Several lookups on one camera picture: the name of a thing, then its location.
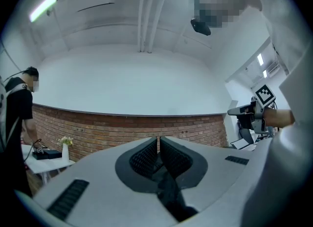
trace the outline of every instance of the black t-shirt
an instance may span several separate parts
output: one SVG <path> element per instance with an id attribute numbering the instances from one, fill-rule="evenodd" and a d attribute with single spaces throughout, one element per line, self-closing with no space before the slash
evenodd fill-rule
<path id="1" fill-rule="evenodd" d="M 6 91 L 12 90 L 18 84 L 25 84 L 25 82 L 19 78 L 14 77 L 9 80 L 5 86 Z M 8 152 L 10 156 L 15 156 L 17 159 L 21 158 L 21 131 L 22 120 L 32 119 L 32 105 L 33 96 L 30 91 L 24 89 L 10 94 L 6 101 L 6 137 L 8 138 L 10 130 L 19 117 L 19 121 L 10 137 L 5 152 Z"/>

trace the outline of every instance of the flower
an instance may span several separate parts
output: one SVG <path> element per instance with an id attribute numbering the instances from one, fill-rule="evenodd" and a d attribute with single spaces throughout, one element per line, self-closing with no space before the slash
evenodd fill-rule
<path id="1" fill-rule="evenodd" d="M 59 139 L 59 143 L 63 143 L 63 144 L 67 144 L 67 145 L 72 145 L 73 144 L 73 139 L 68 137 L 68 136 L 64 136 L 61 139 Z"/>

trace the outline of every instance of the brick wall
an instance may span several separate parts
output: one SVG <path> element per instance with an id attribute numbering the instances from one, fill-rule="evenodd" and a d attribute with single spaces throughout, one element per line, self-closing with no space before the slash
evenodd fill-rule
<path id="1" fill-rule="evenodd" d="M 75 113 L 33 106 L 38 137 L 50 149 L 62 151 L 58 139 L 74 138 L 70 159 L 149 136 L 174 136 L 187 141 L 223 147 L 227 145 L 221 115 L 191 117 L 126 117 Z"/>

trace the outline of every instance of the wall-mounted light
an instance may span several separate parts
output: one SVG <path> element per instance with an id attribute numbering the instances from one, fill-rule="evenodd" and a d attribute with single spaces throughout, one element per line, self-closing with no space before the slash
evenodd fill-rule
<path id="1" fill-rule="evenodd" d="M 263 57 L 261 54 L 258 55 L 258 60 L 259 60 L 260 66 L 262 66 L 264 62 L 263 62 Z"/>
<path id="2" fill-rule="evenodd" d="M 57 0 L 44 0 L 30 15 L 29 19 L 34 22 L 45 10 L 47 10 Z"/>

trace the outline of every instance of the flower vase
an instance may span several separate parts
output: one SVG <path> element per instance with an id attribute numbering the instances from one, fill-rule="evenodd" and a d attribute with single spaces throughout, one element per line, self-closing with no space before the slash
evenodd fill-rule
<path id="1" fill-rule="evenodd" d="M 69 156 L 68 156 L 68 145 L 63 144 L 63 149 L 62 149 L 62 159 L 66 162 L 69 161 Z"/>

